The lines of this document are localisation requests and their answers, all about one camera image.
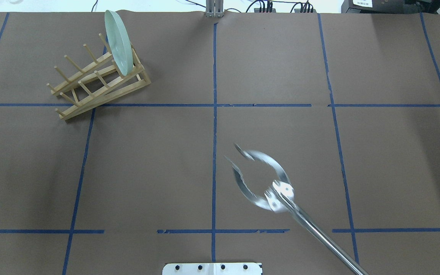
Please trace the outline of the light green plate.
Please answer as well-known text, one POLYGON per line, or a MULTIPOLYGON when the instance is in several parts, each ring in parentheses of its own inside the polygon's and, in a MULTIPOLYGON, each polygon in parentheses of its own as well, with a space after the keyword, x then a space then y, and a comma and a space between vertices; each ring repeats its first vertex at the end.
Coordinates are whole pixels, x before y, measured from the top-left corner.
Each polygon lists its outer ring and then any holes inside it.
POLYGON ((105 11, 104 20, 110 52, 120 73, 127 76, 133 69, 133 54, 126 26, 119 14, 112 10, 105 11))

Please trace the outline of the wooden dish rack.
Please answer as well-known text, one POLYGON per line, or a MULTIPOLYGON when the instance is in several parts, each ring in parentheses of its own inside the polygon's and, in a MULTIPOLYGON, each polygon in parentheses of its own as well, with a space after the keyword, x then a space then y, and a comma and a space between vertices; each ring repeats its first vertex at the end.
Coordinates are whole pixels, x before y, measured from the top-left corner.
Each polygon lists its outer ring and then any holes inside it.
POLYGON ((71 104, 64 111, 55 109, 61 120, 69 120, 152 83, 134 47, 131 48, 132 70, 130 73, 121 73, 118 60, 111 52, 109 43, 103 34, 99 33, 99 37, 106 52, 96 57, 88 45, 84 44, 84 48, 92 58, 92 62, 87 66, 81 68, 71 57, 64 56, 77 70, 72 76, 66 76, 60 68, 54 66, 63 81, 56 86, 49 83, 46 86, 53 96, 61 97, 71 104))

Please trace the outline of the black computer box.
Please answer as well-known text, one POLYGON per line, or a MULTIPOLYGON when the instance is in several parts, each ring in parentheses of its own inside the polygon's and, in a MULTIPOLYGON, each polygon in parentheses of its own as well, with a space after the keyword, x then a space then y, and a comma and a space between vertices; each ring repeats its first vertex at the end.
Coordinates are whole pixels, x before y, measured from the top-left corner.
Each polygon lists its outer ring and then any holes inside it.
POLYGON ((341 13, 404 14, 403 0, 344 0, 341 13))

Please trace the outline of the aluminium frame post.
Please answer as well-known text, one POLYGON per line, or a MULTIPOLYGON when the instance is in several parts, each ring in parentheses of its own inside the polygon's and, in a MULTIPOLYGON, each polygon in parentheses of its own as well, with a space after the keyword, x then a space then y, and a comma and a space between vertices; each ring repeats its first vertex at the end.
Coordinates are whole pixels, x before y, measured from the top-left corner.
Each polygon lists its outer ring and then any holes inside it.
POLYGON ((206 0, 205 16, 207 18, 221 18, 225 14, 224 0, 206 0))

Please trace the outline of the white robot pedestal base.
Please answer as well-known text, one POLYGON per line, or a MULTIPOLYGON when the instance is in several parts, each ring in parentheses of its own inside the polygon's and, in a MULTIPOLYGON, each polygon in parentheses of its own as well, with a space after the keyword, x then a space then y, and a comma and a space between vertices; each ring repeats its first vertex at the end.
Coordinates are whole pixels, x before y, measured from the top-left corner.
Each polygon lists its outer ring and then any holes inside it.
POLYGON ((261 263, 169 263, 162 270, 163 275, 262 275, 261 263))

